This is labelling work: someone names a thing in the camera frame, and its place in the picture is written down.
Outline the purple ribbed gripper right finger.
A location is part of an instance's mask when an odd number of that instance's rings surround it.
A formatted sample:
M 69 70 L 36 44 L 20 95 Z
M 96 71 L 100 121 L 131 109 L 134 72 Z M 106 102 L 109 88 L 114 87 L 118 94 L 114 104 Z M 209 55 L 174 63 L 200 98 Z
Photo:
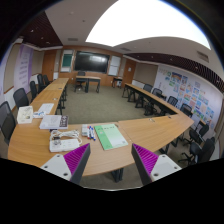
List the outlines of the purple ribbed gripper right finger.
M 181 170 L 181 167 L 167 155 L 156 155 L 137 144 L 132 144 L 131 153 L 143 185 L 150 184 Z

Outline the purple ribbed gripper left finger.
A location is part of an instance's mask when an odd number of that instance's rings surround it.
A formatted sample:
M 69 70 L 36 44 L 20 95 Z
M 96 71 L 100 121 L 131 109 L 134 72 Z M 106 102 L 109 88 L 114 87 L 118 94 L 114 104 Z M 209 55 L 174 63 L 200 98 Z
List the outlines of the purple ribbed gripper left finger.
M 87 143 L 65 155 L 56 154 L 41 168 L 74 184 L 79 184 L 90 153 L 90 144 Z

